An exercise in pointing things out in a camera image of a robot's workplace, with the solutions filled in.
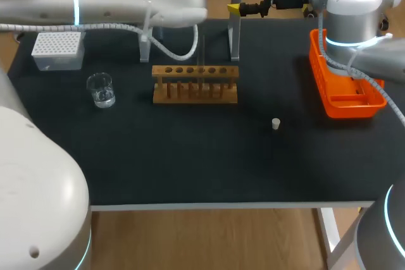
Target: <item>black mat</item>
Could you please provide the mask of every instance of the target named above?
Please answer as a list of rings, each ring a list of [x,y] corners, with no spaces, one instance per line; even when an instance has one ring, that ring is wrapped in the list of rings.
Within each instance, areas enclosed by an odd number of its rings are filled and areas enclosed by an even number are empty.
[[[137,37],[114,30],[90,31],[83,70],[63,73],[37,70],[27,35],[9,75],[34,123],[83,169],[93,205],[374,200],[405,168],[405,131],[389,108],[372,120],[326,116],[308,60],[315,27],[242,21],[237,106],[152,104],[151,66],[172,61],[153,48],[140,64]],[[206,63],[231,64],[226,28],[203,25]],[[176,53],[191,37],[165,30]],[[86,92],[97,71],[113,77],[111,109]],[[405,87],[387,91],[405,109]]]

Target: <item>white cable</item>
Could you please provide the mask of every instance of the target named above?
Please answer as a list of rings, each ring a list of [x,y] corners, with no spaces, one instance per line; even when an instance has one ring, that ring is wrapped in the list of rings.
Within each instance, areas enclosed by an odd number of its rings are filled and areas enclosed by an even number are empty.
[[[114,29],[114,30],[126,30],[135,32],[142,35],[143,31],[140,28],[132,25],[126,25],[123,23],[92,23],[87,25],[9,25],[0,23],[0,31],[7,32],[84,32],[86,30],[101,30],[101,29]],[[194,38],[190,51],[184,55],[177,55],[169,51],[163,44],[158,42],[154,37],[148,37],[148,39],[167,56],[178,60],[185,61],[191,58],[195,53],[198,44],[198,27],[193,26]]]
[[[330,65],[332,65],[335,68],[345,70],[346,72],[348,72],[349,75],[354,75],[356,77],[364,78],[367,82],[369,82],[370,85],[372,85],[377,91],[379,91],[379,93],[382,95],[382,97],[385,98],[385,100],[388,102],[388,104],[390,105],[390,107],[392,108],[394,113],[397,115],[397,117],[399,118],[401,123],[405,126],[405,116],[402,114],[401,110],[398,108],[398,106],[395,104],[395,102],[391,99],[391,97],[389,97],[389,95],[386,93],[386,91],[384,91],[384,89],[381,88],[381,86],[378,83],[376,83],[376,81],[374,79],[372,79],[370,76],[368,76],[367,74],[363,73],[362,71],[359,71],[351,66],[353,64],[353,61],[356,58],[358,52],[362,49],[358,49],[352,55],[352,57],[350,58],[347,65],[334,61],[332,58],[330,58],[326,54],[325,49],[323,48],[323,35],[322,35],[323,34],[323,13],[322,13],[322,11],[318,16],[318,31],[319,31],[319,35],[318,35],[319,49],[321,51],[322,56],[327,61],[327,63],[329,63]]]

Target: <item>orange plastic crate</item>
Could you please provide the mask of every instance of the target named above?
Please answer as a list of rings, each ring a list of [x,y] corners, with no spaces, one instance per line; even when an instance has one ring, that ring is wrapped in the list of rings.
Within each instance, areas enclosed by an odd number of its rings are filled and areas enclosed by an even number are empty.
[[[326,48],[326,30],[323,45]],[[323,106],[331,118],[369,118],[387,104],[387,101],[366,80],[343,77],[329,71],[318,44],[318,30],[309,34],[309,60],[321,95]],[[383,80],[376,82],[384,87]]]

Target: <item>wooden test tube rack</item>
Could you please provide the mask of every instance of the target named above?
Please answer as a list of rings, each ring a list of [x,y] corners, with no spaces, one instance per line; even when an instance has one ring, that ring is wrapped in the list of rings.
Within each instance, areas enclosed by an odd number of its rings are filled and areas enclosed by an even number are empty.
[[[153,66],[155,104],[237,104],[237,66]]]

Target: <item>wooden floor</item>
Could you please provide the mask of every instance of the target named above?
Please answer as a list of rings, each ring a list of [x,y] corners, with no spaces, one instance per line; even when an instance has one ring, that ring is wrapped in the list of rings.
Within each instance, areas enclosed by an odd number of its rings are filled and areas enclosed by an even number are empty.
[[[228,3],[208,0],[209,17],[228,18]],[[397,37],[405,37],[404,14],[405,1],[388,13]],[[269,17],[302,18],[302,13],[271,9]],[[0,44],[7,70],[17,44],[11,34],[1,34]],[[356,213],[335,210],[341,235]],[[92,226],[95,270],[325,269],[311,209],[95,212]]]

